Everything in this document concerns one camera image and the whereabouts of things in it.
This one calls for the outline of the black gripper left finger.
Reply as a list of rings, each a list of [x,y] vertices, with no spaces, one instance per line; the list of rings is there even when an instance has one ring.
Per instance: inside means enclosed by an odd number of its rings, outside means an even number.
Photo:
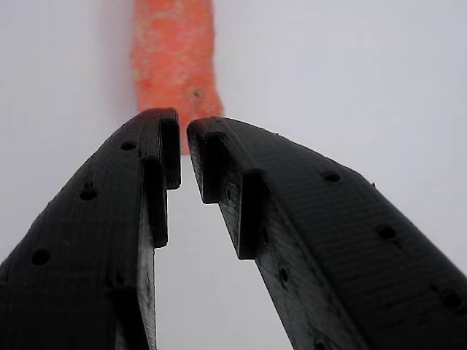
[[[154,349],[154,256],[180,183],[174,109],[117,129],[2,262],[1,347]]]

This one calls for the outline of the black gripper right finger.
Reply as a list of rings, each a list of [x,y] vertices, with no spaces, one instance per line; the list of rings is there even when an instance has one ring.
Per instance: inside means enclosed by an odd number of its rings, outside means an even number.
[[[358,172],[228,118],[190,156],[294,349],[464,349],[466,276]]]

